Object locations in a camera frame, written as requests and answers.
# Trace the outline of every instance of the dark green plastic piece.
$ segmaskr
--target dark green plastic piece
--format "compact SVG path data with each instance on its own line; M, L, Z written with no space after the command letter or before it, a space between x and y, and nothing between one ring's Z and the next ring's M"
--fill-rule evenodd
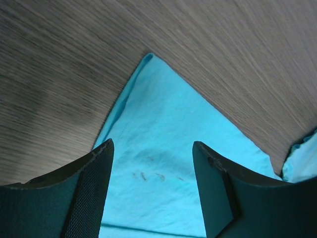
M207 238L317 236L317 178L272 179L202 142L194 143L193 158Z
M51 173L0 186L0 237L97 238L113 152L108 140Z

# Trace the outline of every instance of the fabric fold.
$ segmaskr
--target fabric fold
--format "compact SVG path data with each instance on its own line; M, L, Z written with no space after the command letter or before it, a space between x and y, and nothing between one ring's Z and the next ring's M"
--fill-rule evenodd
M108 138L114 141L115 153L103 223L113 227L102 227L100 237L107 237L107 229L112 237L123 237L120 229L115 235L117 226L206 237L194 141L280 179L267 154L153 54L146 55L131 76L95 147Z
M282 171L283 180L292 183L317 176L317 130L292 147Z

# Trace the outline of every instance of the gray wood laminate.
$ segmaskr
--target gray wood laminate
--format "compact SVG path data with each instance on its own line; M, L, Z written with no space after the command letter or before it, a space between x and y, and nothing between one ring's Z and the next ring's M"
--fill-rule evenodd
M0 183L25 182L87 153L147 52L268 153L278 173L291 144L317 125L316 6L1 0Z

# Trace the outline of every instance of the wooden surface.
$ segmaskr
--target wooden surface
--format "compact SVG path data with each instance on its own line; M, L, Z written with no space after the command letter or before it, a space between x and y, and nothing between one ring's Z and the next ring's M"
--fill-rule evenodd
M317 124L316 16L313 0L1 0L0 183L87 153L147 52L279 172Z

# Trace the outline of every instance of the light blue cloth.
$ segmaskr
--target light blue cloth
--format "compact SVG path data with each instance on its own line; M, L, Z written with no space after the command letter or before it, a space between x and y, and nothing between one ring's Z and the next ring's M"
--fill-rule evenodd
M303 144L292 147L283 166L283 180L300 182L317 176L317 130Z
M133 73L95 147L108 138L115 154L100 238L206 237L194 141L280 179L267 154L153 54Z

